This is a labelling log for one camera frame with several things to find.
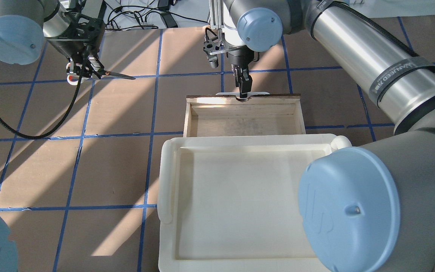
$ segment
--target white tray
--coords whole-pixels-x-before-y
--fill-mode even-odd
[[[175,138],[162,148],[161,272],[325,272],[302,227],[298,184],[351,146],[333,134]]]

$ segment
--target white plastic box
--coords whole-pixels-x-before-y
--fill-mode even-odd
[[[302,227],[298,184],[351,146],[333,134],[175,138],[162,149],[161,272],[326,272]]]

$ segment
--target wooden drawer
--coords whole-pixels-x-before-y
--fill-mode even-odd
[[[305,134],[299,94],[188,96],[184,137]]]

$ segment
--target wooden box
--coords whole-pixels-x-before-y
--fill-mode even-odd
[[[184,137],[305,134],[299,94],[188,96]]]

